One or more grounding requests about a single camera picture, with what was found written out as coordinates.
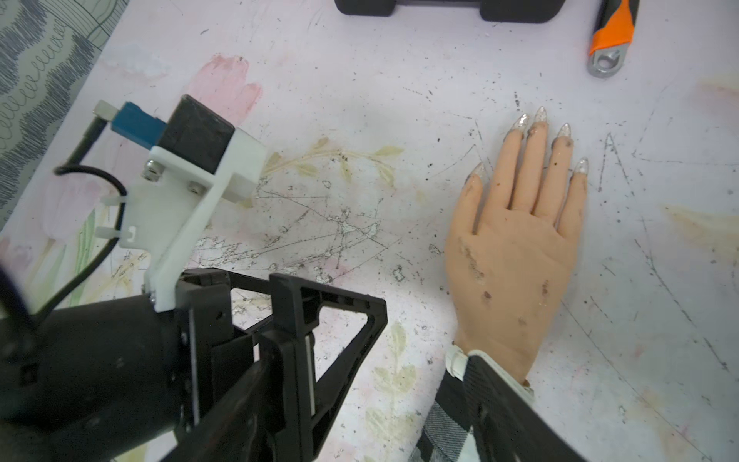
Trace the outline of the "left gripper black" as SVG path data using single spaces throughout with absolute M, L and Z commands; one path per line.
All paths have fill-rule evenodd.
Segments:
M 190 269 L 178 307 L 149 296 L 51 316 L 51 448 L 56 461 L 108 461 L 162 433 L 165 461 L 275 461 L 277 353 L 271 323 L 241 329 L 231 292 L 269 283 Z

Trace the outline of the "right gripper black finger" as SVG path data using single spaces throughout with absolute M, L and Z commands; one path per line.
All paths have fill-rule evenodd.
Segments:
M 501 382 L 474 375 L 464 382 L 475 444 L 482 461 L 581 461 L 561 439 Z

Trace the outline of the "mannequin hand with long nails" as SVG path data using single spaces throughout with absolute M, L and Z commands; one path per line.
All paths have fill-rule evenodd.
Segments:
M 527 381 L 577 265 L 589 163 L 572 162 L 569 124 L 548 136 L 548 113 L 521 115 L 506 134 L 493 177 L 468 176 L 446 239 L 456 312 L 454 344 L 484 352 Z

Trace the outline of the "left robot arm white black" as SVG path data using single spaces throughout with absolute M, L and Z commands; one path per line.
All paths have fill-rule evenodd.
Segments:
M 384 300 L 293 275 L 180 276 L 38 321 L 1 285 L 1 457 L 110 461 L 164 434 L 170 461 L 312 461 L 387 323 Z

